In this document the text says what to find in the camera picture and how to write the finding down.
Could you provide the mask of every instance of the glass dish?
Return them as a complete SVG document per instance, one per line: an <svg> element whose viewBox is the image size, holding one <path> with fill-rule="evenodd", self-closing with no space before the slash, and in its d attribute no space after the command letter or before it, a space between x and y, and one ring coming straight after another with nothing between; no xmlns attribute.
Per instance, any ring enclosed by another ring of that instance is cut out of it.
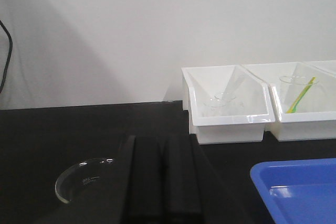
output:
<svg viewBox="0 0 336 224"><path fill-rule="evenodd" d="M113 158L93 158L66 169L56 180L55 193L63 203L70 203L81 191L100 178L113 164Z"/></svg>

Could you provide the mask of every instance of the green straw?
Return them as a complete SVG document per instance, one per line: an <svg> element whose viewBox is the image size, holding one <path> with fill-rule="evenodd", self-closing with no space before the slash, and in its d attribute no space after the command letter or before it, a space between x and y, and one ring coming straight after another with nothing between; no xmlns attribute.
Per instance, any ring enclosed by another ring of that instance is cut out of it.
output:
<svg viewBox="0 0 336 224"><path fill-rule="evenodd" d="M312 86L313 82L315 80L315 77L311 78L308 84L305 86L305 88L301 91L299 96L295 99L294 103L291 105L291 107L287 110L286 113L295 113L296 112L296 106L299 104L303 96L307 93L307 91Z"/></svg>

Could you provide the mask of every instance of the blue tray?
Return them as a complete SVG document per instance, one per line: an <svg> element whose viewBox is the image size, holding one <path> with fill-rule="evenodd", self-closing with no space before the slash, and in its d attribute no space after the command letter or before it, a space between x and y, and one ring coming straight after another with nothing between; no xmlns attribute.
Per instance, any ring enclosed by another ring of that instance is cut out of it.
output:
<svg viewBox="0 0 336 224"><path fill-rule="evenodd" d="M336 223L336 158L264 162L250 175L276 224Z"/></svg>

